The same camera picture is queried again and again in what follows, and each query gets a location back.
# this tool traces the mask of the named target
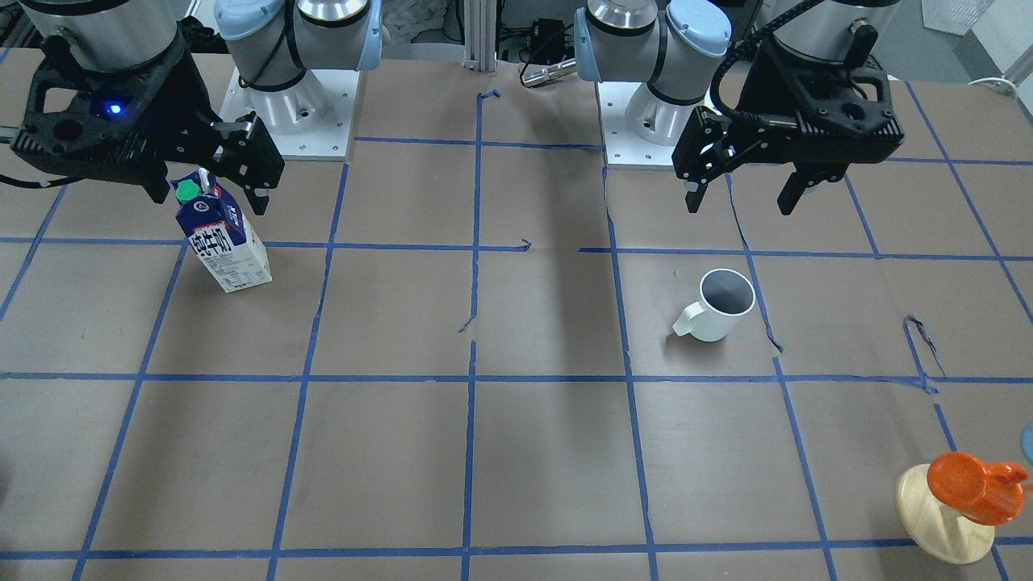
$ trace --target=gray floor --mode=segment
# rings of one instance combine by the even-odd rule
[[[38,59],[0,63],[0,123]],[[198,60],[218,101],[231,64]],[[137,188],[0,189],[0,578],[1030,577],[1033,513],[952,567],[893,494],[951,448],[1022,460],[1013,101],[895,84],[893,160],[790,217],[786,170],[734,174],[744,243],[724,184],[689,215],[666,173],[603,171],[592,85],[515,73],[384,62],[351,162],[289,162],[252,217],[274,282],[232,295]],[[716,267],[762,301],[678,338]]]

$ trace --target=white mounting plate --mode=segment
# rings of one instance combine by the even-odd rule
[[[624,111],[641,83],[597,83],[599,121],[602,124],[602,142],[606,146],[606,166],[615,170],[674,171],[670,161],[674,147],[658,146],[647,142],[628,125]],[[713,109],[710,94],[703,104]]]
[[[347,161],[350,159],[355,103],[362,75],[355,70],[313,70],[326,91],[333,105],[326,117],[312,129],[302,133],[273,133],[273,141],[284,159],[314,161]],[[219,117],[232,121],[250,110],[245,105],[244,90],[237,83],[234,68],[229,78],[226,98],[222,101]]]

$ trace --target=wooden base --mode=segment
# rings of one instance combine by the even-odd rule
[[[993,526],[976,524],[936,499],[926,483],[929,464],[908,469],[897,482],[897,515],[927,553],[950,563],[975,562],[994,544]]]

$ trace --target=mug handle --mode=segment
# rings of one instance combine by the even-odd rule
[[[691,305],[685,307],[682,311],[681,316],[675,322],[672,329],[679,337],[684,337],[692,332],[692,322],[695,320],[697,316],[703,313],[706,309],[701,302],[696,301]]]

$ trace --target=orange cup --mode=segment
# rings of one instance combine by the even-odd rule
[[[972,522],[997,526],[1022,510],[1022,483],[1029,472],[1016,462],[988,464],[970,454],[950,452],[933,461],[926,478],[940,502]]]

